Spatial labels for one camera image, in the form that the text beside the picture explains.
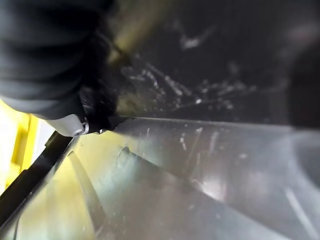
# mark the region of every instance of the yellow object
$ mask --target yellow object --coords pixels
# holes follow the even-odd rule
[[[0,194],[32,164],[38,119],[0,102]]]

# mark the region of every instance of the yellow surface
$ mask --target yellow surface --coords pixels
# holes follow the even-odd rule
[[[0,101],[0,194],[32,163],[38,119]]]

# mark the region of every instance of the gloved hand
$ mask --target gloved hand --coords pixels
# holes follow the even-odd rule
[[[15,110],[48,120],[63,135],[82,134],[81,62],[110,4],[110,0],[0,1],[1,99]]]

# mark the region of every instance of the scratch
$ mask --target scratch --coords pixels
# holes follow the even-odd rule
[[[174,93],[177,96],[182,96],[183,94],[185,94],[187,96],[193,95],[192,91],[190,91],[186,86],[182,85],[179,82],[174,81],[170,76],[164,74],[162,71],[157,69],[155,66],[151,65],[148,62],[145,65],[151,71],[158,74],[166,82],[166,84],[174,91]]]
[[[180,137],[180,143],[182,144],[183,150],[187,151],[187,146],[186,146],[186,143],[185,143],[184,135],[182,135],[182,137]]]
[[[182,50],[199,47],[208,39],[208,37],[213,33],[214,29],[215,27],[211,26],[195,37],[189,37],[185,33],[183,33],[180,38],[180,46]]]
[[[194,140],[194,142],[193,142],[193,144],[192,144],[191,151],[190,151],[190,153],[189,153],[189,155],[188,155],[188,158],[187,158],[187,161],[186,161],[186,166],[189,165],[190,159],[191,159],[192,155],[194,154],[196,145],[197,145],[197,143],[198,143],[198,141],[199,141],[199,138],[200,138],[200,135],[201,135],[202,131],[203,131],[203,128],[202,128],[202,127],[199,127],[199,128],[197,128],[197,129],[195,130],[195,132],[196,132],[196,137],[195,137],[195,140]]]
[[[295,193],[290,188],[286,188],[284,190],[285,196],[288,199],[295,215],[299,219],[300,223],[304,227],[305,231],[308,233],[311,239],[318,240],[319,235],[311,223],[310,219],[308,218],[306,212],[303,210],[299,200],[297,199]]]
[[[214,153],[218,136],[219,136],[219,133],[216,131],[211,135],[210,144],[209,144],[209,152],[208,152],[209,154]]]

